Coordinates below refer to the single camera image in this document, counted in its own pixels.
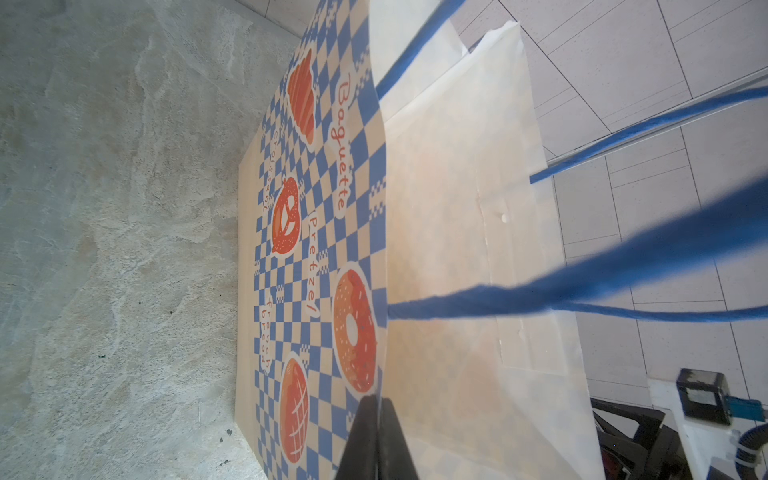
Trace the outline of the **blue checkered paper bag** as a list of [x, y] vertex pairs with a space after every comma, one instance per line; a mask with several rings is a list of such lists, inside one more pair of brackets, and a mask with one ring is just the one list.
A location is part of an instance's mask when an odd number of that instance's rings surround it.
[[239, 171], [238, 427], [270, 479], [352, 476], [363, 403], [392, 402], [422, 479], [600, 479], [596, 347], [644, 389], [630, 341], [539, 312], [397, 320], [394, 304], [512, 287], [767, 172], [744, 104], [538, 183], [568, 151], [532, 80], [526, 19], [489, 2], [376, 92], [432, 1], [265, 1], [298, 46]]

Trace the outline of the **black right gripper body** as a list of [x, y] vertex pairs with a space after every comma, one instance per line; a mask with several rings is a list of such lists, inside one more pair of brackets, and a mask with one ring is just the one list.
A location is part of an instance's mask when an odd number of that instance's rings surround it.
[[[692, 479], [678, 433], [659, 410], [591, 398], [607, 479]], [[623, 433], [606, 414], [636, 423]]]

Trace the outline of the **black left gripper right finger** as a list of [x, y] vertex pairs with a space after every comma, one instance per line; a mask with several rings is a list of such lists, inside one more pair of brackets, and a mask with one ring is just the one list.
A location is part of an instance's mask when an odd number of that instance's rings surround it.
[[389, 398], [381, 399], [377, 442], [379, 479], [419, 479], [394, 404]]

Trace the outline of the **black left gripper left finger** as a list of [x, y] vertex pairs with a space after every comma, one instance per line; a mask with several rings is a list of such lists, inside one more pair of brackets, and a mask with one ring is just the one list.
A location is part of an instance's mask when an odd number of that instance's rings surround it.
[[336, 480], [375, 480], [378, 463], [378, 397], [360, 400]]

